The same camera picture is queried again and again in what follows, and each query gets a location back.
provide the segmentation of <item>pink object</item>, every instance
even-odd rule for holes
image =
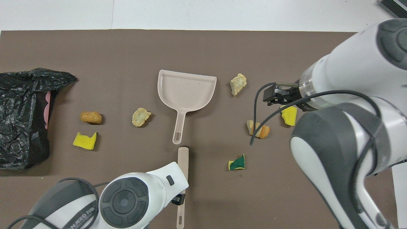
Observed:
[[[177,111],[173,143],[182,140],[185,114],[206,106],[212,99],[216,77],[160,70],[158,74],[158,95],[168,107]]]
[[[45,100],[48,102],[48,104],[44,108],[44,122],[45,122],[45,129],[48,130],[48,117],[49,117],[49,113],[50,113],[51,91],[48,91],[48,93],[45,95]]]

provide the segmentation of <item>yellow sponge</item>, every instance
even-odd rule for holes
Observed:
[[[96,142],[96,132],[92,137],[86,135],[81,135],[80,132],[77,133],[73,145],[82,147],[87,150],[92,150],[95,147]]]
[[[295,119],[297,118],[297,108],[291,106],[281,112],[281,117],[284,119],[285,124],[295,126]]]

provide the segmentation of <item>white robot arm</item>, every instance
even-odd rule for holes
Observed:
[[[363,183],[365,176],[407,159],[407,19],[353,35],[309,67],[293,88],[278,85],[290,86],[272,84],[264,101],[289,106],[302,98],[300,108],[318,109],[298,121],[291,151],[340,228],[393,228]],[[311,98],[328,91],[340,94]]]
[[[108,183],[100,198],[79,178],[61,180],[34,205],[20,229],[146,229],[170,202],[183,203],[188,182],[177,163],[132,172]]]

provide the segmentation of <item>sponge piece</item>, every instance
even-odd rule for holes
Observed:
[[[295,107],[289,107],[284,109],[281,112],[281,117],[284,119],[285,124],[289,125],[289,126],[295,126],[295,119],[297,117],[297,108]]]
[[[241,157],[234,161],[229,161],[228,163],[229,170],[243,170],[245,169],[245,155],[242,154]]]
[[[81,135],[80,132],[77,133],[73,145],[82,147],[87,150],[92,150],[95,147],[96,142],[96,132],[92,137],[86,135]]]

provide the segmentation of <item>brown table mat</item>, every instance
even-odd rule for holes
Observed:
[[[51,156],[22,172],[0,171],[0,228],[26,215],[58,180],[81,177],[93,184],[128,172],[147,172],[177,160],[172,144],[176,112],[157,93],[160,69],[217,77],[211,102],[187,113],[182,145],[190,147],[185,228],[338,228],[289,149],[293,128],[281,117],[271,133],[249,145],[245,121],[253,118],[256,91],[273,81],[294,82],[352,33],[280,31],[2,31],[0,72],[36,67],[66,71],[79,81],[57,96],[48,126]],[[229,81],[238,73],[247,86],[236,96]],[[144,128],[132,125],[138,107],[153,113]],[[258,106],[258,119],[278,105]],[[79,119],[98,111],[95,126]],[[98,132],[88,151],[72,145],[77,132]],[[228,160],[246,156],[246,169],[228,171]],[[391,170],[366,181],[394,226]],[[152,222],[175,228],[177,207]]]

